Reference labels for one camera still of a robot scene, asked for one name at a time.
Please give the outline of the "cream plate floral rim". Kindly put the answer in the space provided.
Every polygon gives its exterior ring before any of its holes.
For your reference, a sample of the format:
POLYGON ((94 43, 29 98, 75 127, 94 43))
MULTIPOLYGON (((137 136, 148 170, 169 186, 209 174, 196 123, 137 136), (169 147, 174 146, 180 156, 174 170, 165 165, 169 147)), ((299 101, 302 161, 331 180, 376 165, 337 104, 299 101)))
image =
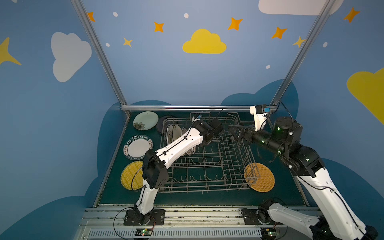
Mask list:
POLYGON ((174 125, 173 127, 173 140, 176 141, 183 135, 182 128, 179 125, 174 125))

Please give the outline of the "white plate black emblem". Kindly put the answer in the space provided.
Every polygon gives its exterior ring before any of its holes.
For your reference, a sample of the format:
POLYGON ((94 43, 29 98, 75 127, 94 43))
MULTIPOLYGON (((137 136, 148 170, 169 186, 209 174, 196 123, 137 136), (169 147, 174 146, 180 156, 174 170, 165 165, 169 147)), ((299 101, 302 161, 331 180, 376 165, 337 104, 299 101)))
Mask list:
POLYGON ((167 145, 171 144, 174 141, 174 139, 173 139, 173 128, 174 128, 173 125, 168 125, 168 127, 167 127, 167 134, 166 134, 167 145))

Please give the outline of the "orange woven plate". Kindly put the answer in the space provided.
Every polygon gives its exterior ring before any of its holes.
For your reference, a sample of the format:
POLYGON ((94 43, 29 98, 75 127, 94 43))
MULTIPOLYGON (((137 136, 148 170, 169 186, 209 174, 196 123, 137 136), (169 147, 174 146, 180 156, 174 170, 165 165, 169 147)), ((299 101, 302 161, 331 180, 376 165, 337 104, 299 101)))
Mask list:
POLYGON ((267 193, 275 186, 274 174, 260 163, 248 164, 244 170, 244 179, 251 189, 260 193, 267 193))

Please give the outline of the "yellow woven plate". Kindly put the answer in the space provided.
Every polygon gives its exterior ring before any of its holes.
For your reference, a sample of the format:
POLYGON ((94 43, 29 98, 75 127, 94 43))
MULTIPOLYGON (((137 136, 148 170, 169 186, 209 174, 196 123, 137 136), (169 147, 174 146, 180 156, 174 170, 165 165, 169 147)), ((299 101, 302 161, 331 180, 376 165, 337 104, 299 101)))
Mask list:
POLYGON ((139 190, 143 187, 143 161, 128 164, 121 174, 121 184, 127 190, 139 190))

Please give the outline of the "dark black plate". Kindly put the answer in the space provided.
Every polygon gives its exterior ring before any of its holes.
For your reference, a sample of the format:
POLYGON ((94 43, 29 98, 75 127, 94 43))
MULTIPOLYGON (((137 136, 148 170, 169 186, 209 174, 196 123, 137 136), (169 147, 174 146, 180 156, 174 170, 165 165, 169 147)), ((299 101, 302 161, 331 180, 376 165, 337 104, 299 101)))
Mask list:
POLYGON ((178 125, 179 121, 175 116, 172 115, 165 115, 161 118, 159 118, 156 129, 159 134, 164 134, 168 128, 169 125, 178 125))

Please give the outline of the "pale green floral plate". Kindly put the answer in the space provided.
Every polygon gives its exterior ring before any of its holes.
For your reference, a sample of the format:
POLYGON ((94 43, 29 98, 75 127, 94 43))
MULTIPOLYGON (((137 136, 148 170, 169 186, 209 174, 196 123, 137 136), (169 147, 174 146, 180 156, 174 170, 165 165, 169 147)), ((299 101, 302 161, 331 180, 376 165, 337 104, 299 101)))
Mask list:
POLYGON ((155 127, 159 121, 159 116, 150 111, 138 114, 133 120, 133 126, 140 131, 150 130, 155 127))

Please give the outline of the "white plate green text rim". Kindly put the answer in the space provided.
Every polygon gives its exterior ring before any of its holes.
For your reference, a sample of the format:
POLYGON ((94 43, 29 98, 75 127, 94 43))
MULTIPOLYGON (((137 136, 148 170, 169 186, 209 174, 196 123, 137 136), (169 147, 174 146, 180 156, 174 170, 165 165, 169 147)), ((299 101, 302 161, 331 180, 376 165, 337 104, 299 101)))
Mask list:
POLYGON ((131 137, 123 147, 124 156, 131 161, 142 160, 145 153, 153 148, 153 141, 149 136, 137 135, 131 137))

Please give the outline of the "right green circuit board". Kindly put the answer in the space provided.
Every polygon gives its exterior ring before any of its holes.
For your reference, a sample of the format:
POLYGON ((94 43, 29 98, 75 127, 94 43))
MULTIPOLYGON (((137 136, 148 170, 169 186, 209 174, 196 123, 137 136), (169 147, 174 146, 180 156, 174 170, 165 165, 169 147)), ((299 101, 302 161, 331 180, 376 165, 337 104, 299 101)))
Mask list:
POLYGON ((275 229, 261 228, 262 240, 275 240, 277 238, 277 232, 275 229))

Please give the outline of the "green circuit board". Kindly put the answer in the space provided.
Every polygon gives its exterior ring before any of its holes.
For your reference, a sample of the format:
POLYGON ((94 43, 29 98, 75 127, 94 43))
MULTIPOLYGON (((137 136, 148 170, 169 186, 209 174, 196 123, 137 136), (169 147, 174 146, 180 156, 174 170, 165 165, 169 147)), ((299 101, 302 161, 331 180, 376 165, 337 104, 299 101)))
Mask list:
POLYGON ((261 228, 262 240, 275 240, 277 238, 277 232, 275 229, 261 228))
POLYGON ((152 229, 136 229, 135 237, 151 237, 153 233, 152 229))

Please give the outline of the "left green circuit board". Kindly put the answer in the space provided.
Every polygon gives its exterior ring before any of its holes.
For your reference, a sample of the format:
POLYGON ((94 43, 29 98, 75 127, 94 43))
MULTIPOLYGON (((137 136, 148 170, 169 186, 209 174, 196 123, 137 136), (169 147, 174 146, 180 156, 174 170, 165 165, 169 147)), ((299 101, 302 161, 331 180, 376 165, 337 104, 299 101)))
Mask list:
POLYGON ((152 229, 136 229, 135 237, 151 237, 153 233, 152 229))

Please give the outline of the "horizontal aluminium frame bar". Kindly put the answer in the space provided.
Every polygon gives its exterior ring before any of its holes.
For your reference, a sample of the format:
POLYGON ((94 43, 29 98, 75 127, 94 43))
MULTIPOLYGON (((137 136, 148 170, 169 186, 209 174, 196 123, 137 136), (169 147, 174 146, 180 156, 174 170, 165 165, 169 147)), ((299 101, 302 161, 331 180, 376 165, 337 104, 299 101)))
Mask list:
POLYGON ((123 111, 166 111, 166 112, 192 112, 192 111, 226 111, 249 112, 250 106, 166 106, 166 105, 121 105, 123 111))

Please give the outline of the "diagonal aluminium post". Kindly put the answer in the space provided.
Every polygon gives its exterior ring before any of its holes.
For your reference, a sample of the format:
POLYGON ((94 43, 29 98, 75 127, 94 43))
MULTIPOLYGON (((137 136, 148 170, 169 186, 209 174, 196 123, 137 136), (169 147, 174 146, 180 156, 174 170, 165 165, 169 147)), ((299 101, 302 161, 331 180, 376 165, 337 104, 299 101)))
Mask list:
POLYGON ((294 79, 295 74, 299 70, 301 64, 303 63, 306 55, 308 54, 309 50, 311 49, 313 43, 315 42, 317 36, 321 32, 322 28, 326 24, 329 16, 331 15, 331 10, 333 6, 336 4, 335 0, 327 0, 325 1, 322 9, 320 10, 320 13, 318 14, 314 24, 312 25, 307 38, 303 45, 300 47, 299 52, 297 56, 295 57, 295 60, 293 61, 287 75, 283 79, 281 85, 279 86, 277 92, 275 93, 271 103, 270 103, 270 112, 271 114, 276 112, 277 109, 280 106, 280 101, 288 89, 288 86, 291 84, 292 80, 294 79))
POLYGON ((86 12, 86 8, 82 1, 80 0, 71 0, 71 3, 92 43, 92 46, 101 62, 101 65, 106 73, 106 76, 121 104, 121 110, 126 114, 128 118, 131 117, 131 112, 128 110, 123 110, 122 107, 127 105, 127 101, 124 97, 124 94, 121 90, 121 87, 116 79, 116 76, 111 68, 111 65, 107 59, 105 51, 99 41, 99 38, 96 34, 94 27, 92 26, 92 21, 90 20, 88 13, 86 12))

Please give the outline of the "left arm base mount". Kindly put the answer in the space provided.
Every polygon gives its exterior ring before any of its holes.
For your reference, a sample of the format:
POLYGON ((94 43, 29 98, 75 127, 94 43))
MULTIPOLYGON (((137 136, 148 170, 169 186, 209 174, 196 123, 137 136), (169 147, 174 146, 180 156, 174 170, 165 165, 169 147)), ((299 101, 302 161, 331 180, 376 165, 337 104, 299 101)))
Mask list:
POLYGON ((163 226, 165 210, 152 210, 143 215, 138 210, 129 209, 124 218, 124 226, 163 226))

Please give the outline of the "left diagonal aluminium post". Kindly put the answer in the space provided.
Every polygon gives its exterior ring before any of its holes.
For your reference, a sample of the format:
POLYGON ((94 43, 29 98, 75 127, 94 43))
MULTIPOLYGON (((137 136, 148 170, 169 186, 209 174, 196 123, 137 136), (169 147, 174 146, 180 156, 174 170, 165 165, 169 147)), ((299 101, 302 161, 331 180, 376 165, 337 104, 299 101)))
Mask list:
POLYGON ((88 13, 86 12, 86 8, 82 1, 80 0, 71 0, 71 3, 92 43, 92 46, 101 62, 101 65, 106 73, 106 76, 121 104, 121 110, 126 114, 128 118, 131 117, 131 112, 128 110, 123 110, 122 107, 127 105, 127 101, 124 97, 124 94, 121 90, 121 87, 116 79, 116 76, 111 68, 111 65, 107 59, 105 51, 99 41, 99 38, 96 34, 94 27, 92 26, 92 21, 90 20, 88 13))

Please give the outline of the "aluminium rail base frame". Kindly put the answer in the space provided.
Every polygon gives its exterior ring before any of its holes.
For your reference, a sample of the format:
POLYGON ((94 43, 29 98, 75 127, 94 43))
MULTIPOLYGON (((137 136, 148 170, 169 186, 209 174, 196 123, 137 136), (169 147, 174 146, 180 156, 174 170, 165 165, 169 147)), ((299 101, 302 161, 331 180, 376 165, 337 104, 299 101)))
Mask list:
POLYGON ((125 205, 85 210, 75 240, 307 240, 285 224, 246 225, 241 206, 166 207, 159 224, 150 224, 150 236, 139 236, 144 226, 125 226, 125 205))

